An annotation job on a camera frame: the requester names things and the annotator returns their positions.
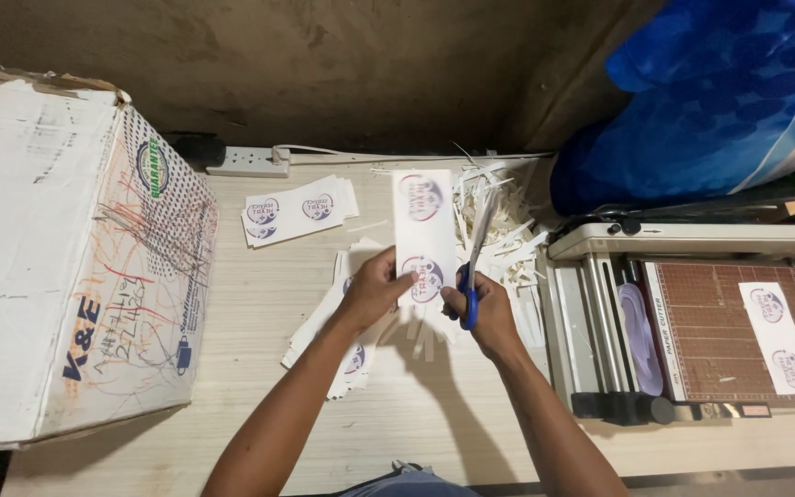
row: white cardboard box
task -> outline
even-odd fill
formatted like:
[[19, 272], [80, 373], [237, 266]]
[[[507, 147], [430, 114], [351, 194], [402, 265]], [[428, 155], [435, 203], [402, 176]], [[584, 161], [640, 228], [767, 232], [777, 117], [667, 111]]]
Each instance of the white cardboard box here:
[[127, 94], [0, 73], [0, 447], [191, 400], [216, 222]]

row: light wood table surface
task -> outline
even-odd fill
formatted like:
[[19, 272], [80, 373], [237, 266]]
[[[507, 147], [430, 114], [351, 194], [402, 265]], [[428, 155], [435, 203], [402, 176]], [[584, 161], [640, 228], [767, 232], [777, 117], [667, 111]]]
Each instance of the light wood table surface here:
[[[329, 174], [352, 180], [361, 216], [345, 225], [248, 249], [244, 198]], [[393, 242], [390, 178], [367, 164], [294, 167], [289, 179], [207, 177], [220, 206], [193, 403], [83, 438], [16, 453], [3, 496], [198, 495], [225, 444], [284, 374], [288, 339], [331, 284], [337, 250], [360, 236]], [[364, 231], [347, 229], [390, 221]], [[337, 491], [391, 470], [431, 464], [458, 484], [536, 480], [495, 368], [470, 336], [409, 359], [398, 330], [376, 350], [366, 391], [328, 401], [284, 494]], [[795, 466], [795, 416], [669, 427], [584, 423], [622, 476]]]

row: person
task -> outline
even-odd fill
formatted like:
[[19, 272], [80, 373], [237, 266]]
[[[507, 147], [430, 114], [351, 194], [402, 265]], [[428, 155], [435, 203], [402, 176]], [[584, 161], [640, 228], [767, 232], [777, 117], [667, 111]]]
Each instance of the person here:
[[[369, 259], [354, 276], [345, 298], [293, 368], [272, 388], [220, 455], [203, 497], [278, 495], [300, 457], [321, 411], [330, 382], [352, 341], [378, 321], [418, 276], [394, 278], [395, 249]], [[498, 369], [547, 495], [626, 495], [606, 458], [582, 432], [533, 364], [514, 326], [505, 289], [475, 276], [478, 318], [471, 334]], [[443, 288], [448, 306], [464, 316], [466, 299]], [[375, 495], [477, 495], [404, 464], [388, 478], [353, 487], [345, 497]]]

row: blue scissors handle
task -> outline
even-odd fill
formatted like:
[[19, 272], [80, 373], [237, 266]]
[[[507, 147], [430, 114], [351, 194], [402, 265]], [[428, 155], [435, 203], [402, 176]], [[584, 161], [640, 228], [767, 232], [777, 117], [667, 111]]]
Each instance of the blue scissors handle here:
[[462, 326], [463, 330], [471, 330], [477, 325], [477, 290], [469, 288], [468, 285], [468, 263], [464, 263], [459, 271], [458, 286], [456, 287], [466, 299], [466, 315], [464, 318], [459, 318], [458, 312], [455, 309], [449, 311], [449, 318], [453, 321], [459, 320], [458, 323]]

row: purple paper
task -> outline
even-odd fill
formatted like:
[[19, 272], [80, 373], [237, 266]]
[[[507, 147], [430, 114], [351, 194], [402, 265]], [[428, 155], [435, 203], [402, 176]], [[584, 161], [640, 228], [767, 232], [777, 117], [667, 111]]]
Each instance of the purple paper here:
[[661, 395], [664, 380], [658, 365], [656, 345], [652, 341], [652, 327], [646, 317], [643, 294], [635, 284], [627, 283], [618, 287], [618, 300], [624, 310], [624, 329], [631, 343], [639, 389], [650, 395]]

